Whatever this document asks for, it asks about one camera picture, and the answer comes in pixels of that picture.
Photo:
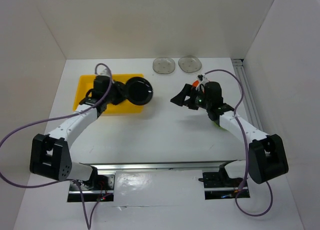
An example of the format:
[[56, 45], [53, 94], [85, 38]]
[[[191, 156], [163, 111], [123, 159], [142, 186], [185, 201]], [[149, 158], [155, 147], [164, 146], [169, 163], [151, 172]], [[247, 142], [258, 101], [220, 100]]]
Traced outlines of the orange plate back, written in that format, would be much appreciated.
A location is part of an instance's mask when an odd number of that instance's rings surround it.
[[199, 84], [200, 84], [200, 83], [199, 83], [199, 81], [197, 80], [197, 81], [195, 81], [195, 82], [192, 84], [192, 86], [197, 87]]

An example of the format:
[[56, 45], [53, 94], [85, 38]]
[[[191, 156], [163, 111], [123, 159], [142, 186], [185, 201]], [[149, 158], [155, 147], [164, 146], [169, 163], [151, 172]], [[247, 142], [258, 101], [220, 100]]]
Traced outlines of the black plate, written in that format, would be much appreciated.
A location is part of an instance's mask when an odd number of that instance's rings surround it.
[[125, 84], [127, 100], [137, 106], [148, 104], [153, 97], [151, 84], [143, 77], [132, 77]]

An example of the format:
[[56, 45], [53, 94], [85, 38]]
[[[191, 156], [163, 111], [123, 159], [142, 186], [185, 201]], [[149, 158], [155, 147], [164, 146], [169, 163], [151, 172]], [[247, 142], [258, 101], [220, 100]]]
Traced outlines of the green plate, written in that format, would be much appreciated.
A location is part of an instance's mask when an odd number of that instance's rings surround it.
[[222, 127], [222, 126], [220, 125], [220, 121], [219, 121], [219, 120], [213, 121], [213, 123], [214, 123], [217, 127], [219, 127], [220, 129], [224, 129], [224, 127]]

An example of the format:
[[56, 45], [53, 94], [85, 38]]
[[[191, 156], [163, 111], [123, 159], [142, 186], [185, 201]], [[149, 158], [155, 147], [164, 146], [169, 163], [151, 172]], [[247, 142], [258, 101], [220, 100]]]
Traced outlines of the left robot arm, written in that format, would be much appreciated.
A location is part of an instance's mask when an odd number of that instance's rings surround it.
[[125, 84], [98, 75], [74, 114], [48, 134], [37, 134], [32, 140], [29, 170], [31, 173], [59, 182], [78, 180], [88, 190], [97, 187], [97, 168], [71, 160], [70, 149], [80, 134], [107, 109], [118, 105], [125, 96]]

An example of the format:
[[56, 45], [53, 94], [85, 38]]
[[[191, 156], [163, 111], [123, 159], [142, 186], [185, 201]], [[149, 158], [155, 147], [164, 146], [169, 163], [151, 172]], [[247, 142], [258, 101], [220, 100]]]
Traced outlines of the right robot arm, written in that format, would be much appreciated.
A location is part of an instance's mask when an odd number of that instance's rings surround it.
[[185, 84], [182, 91], [170, 101], [188, 109], [206, 110], [210, 120], [247, 147], [245, 162], [233, 161], [219, 172], [218, 180], [223, 186], [230, 186], [241, 172], [255, 183], [262, 184], [289, 171], [282, 138], [277, 134], [269, 135], [236, 115], [234, 108], [224, 102], [219, 83], [210, 81], [198, 86]]

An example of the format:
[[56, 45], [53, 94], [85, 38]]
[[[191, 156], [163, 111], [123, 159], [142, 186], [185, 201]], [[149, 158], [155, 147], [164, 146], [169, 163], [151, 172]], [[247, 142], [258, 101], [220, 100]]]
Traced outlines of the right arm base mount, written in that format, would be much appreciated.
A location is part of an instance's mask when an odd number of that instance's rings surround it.
[[[203, 184], [205, 200], [234, 199], [240, 192], [242, 178], [231, 179], [223, 171], [203, 172], [198, 181]], [[249, 198], [248, 184], [245, 183], [239, 198]]]

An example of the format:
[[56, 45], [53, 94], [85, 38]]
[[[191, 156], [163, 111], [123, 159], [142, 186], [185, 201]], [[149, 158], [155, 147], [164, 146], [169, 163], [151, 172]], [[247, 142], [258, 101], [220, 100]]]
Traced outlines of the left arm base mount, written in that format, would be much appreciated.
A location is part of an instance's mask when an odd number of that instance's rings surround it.
[[[107, 173], [99, 176], [98, 181], [93, 187], [88, 187], [80, 182], [83, 199], [85, 202], [96, 202], [100, 199], [101, 202], [114, 201], [114, 187], [115, 187], [115, 173]], [[81, 193], [77, 185], [73, 182], [69, 183], [69, 190], [67, 196], [68, 203], [80, 203]]]

